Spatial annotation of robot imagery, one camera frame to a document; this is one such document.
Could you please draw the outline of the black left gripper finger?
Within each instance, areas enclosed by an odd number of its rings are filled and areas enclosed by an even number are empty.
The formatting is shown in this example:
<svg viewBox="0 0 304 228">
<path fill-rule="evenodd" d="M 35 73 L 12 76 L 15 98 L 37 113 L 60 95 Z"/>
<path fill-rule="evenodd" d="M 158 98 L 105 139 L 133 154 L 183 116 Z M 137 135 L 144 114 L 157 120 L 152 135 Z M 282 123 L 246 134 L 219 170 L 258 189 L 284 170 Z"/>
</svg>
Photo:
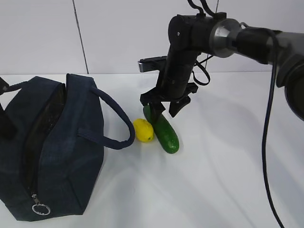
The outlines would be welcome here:
<svg viewBox="0 0 304 228">
<path fill-rule="evenodd" d="M 0 95 L 4 94 L 9 88 L 9 84 L 2 78 L 0 79 Z M 13 139 L 17 133 L 17 128 L 10 120 L 2 106 L 0 106 L 0 136 L 5 139 Z"/>
</svg>

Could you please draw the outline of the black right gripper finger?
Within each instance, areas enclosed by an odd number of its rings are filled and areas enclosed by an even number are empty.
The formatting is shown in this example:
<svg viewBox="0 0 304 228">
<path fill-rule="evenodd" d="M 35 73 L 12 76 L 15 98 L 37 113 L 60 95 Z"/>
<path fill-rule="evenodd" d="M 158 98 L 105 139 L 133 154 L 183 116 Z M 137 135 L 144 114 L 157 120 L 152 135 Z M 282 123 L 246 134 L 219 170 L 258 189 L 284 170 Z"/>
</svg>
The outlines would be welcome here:
<svg viewBox="0 0 304 228">
<path fill-rule="evenodd" d="M 158 121 L 160 115 L 165 111 L 165 107 L 161 102 L 149 103 L 151 112 L 151 121 L 155 123 Z"/>
<path fill-rule="evenodd" d="M 174 101 L 174 102 L 170 102 L 170 106 L 169 106 L 169 114 L 171 115 L 171 117 L 175 117 L 178 112 L 185 107 L 186 105 L 188 105 L 190 103 L 190 97 L 184 97 L 179 101 Z"/>
</svg>

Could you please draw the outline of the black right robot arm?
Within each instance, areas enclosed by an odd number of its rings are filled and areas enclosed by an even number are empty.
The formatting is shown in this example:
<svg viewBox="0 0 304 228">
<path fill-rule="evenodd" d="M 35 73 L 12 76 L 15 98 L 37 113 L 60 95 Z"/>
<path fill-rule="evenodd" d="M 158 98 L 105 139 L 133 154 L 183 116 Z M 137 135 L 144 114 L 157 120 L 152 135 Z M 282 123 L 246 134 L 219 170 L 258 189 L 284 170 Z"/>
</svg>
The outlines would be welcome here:
<svg viewBox="0 0 304 228">
<path fill-rule="evenodd" d="M 139 61 L 141 72 L 159 71 L 156 86 L 140 97 L 149 105 L 151 118 L 156 121 L 169 102 L 169 113 L 175 116 L 190 103 L 190 93 L 198 89 L 190 82 L 197 57 L 208 54 L 227 58 L 239 54 L 260 64 L 277 69 L 275 83 L 285 88 L 291 110 L 304 116 L 304 36 L 250 27 L 235 19 L 214 19 L 203 15 L 173 17 L 168 27 L 170 48 L 167 56 Z"/>
</svg>

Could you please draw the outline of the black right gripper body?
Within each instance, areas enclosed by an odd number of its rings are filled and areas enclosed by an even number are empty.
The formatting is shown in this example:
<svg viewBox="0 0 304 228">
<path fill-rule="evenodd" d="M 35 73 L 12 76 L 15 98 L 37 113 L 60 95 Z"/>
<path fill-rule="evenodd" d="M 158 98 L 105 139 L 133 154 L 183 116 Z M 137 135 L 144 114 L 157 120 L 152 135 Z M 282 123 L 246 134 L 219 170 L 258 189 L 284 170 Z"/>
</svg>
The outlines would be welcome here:
<svg viewBox="0 0 304 228">
<path fill-rule="evenodd" d="M 171 106 L 184 107 L 190 103 L 185 94 L 190 74 L 199 52 L 192 49 L 176 50 L 170 46 L 160 70 L 155 88 L 141 95 L 142 105 L 168 101 Z"/>
</svg>

